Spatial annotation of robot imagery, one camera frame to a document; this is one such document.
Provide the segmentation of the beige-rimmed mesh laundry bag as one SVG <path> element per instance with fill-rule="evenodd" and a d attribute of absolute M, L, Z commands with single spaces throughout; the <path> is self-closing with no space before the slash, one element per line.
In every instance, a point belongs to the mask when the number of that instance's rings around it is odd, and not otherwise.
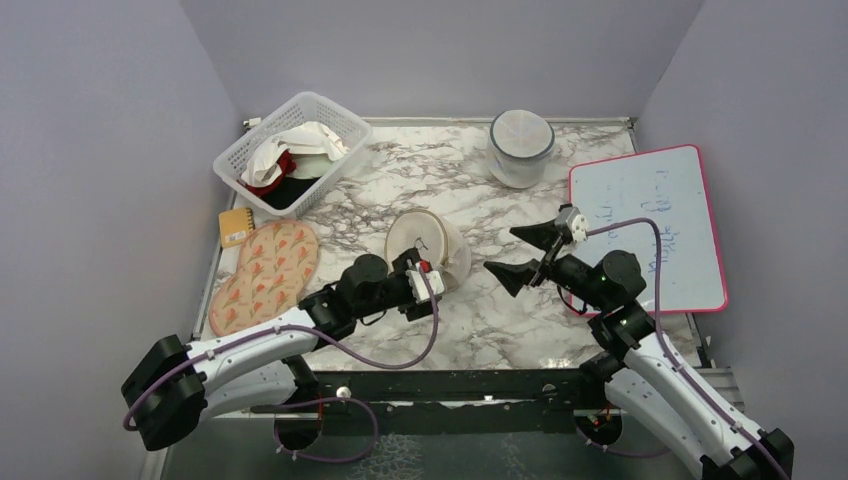
<path fill-rule="evenodd" d="M 416 248 L 420 257 L 442 274 L 448 292 L 458 290 L 472 264 L 471 249 L 456 226 L 425 209 L 400 214 L 390 226 L 384 257 L 389 262 Z"/>

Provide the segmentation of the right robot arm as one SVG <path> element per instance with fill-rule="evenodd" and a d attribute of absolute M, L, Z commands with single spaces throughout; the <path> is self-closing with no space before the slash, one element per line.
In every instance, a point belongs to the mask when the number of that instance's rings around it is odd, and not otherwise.
<path fill-rule="evenodd" d="M 546 281 L 596 310 L 589 321 L 601 354 L 581 366 L 579 398 L 609 401 L 661 440 L 697 479 L 788 479 L 794 444 L 780 429 L 764 430 L 685 361 L 664 333 L 658 313 L 638 301 L 646 281 L 636 256 L 612 250 L 589 265 L 561 249 L 586 238 L 554 221 L 515 227 L 511 234 L 544 250 L 524 264 L 485 262 L 516 296 Z"/>

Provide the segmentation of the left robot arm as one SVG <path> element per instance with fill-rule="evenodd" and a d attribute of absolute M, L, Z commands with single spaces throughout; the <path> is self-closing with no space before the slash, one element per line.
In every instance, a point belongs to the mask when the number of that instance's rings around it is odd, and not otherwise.
<path fill-rule="evenodd" d="M 297 358 L 325 346 L 341 349 L 360 321 L 391 309 L 410 321 L 436 317 L 445 290 L 442 273 L 416 248 L 392 263 L 365 254 L 339 280 L 268 321 L 208 341 L 163 337 L 120 388 L 128 407 L 122 426 L 157 451 L 225 413 L 276 401 L 302 410 L 315 386 Z"/>

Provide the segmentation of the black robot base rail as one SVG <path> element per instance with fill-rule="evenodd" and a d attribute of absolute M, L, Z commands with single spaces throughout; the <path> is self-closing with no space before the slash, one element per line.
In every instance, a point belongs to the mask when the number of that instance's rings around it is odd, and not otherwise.
<path fill-rule="evenodd" d="M 327 436 L 583 433 L 615 442 L 623 415 L 578 369 L 318 371 L 284 402 L 252 407 L 284 433 Z"/>

